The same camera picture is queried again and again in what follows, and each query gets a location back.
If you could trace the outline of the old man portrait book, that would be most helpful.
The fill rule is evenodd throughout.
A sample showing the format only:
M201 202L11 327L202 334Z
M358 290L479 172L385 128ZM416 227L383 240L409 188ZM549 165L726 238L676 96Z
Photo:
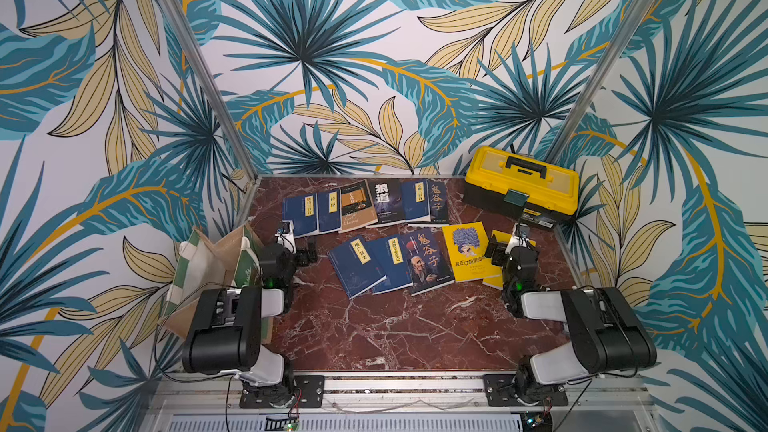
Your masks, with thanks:
M412 281L410 294L421 295L455 282L436 235L419 229L399 236L405 263Z

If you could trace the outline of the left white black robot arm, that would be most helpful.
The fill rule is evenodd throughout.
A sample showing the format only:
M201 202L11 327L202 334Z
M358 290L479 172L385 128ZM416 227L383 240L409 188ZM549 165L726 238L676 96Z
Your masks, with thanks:
M290 360L262 344L262 321L287 313L293 303L295 246L277 239L243 251L250 273L243 286L201 292L182 348L183 369L237 379L270 407L296 407L300 388Z

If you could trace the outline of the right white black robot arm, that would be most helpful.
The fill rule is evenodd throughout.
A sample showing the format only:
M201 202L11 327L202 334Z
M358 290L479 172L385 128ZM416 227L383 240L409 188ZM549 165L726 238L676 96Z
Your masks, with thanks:
M625 296L615 287L546 290L536 281L539 252L524 235L492 237L485 256L499 266L501 301L516 318L561 323L569 337L547 352L523 357L512 375L484 377L492 406L564 406L564 386L599 375L634 377L653 367L657 350Z

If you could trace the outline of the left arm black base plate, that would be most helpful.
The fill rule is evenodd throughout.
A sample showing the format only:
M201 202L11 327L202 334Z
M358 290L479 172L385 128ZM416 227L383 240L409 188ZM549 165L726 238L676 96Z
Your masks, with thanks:
M323 402L325 377L299 375L270 386L257 387L247 382L242 385L241 409L319 409Z

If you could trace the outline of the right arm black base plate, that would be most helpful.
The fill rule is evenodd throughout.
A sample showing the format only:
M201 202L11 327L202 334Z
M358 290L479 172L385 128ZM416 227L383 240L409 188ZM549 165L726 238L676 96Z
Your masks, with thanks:
M490 407L527 406L544 408L569 404L562 385L542 385L528 376L486 374L483 388Z

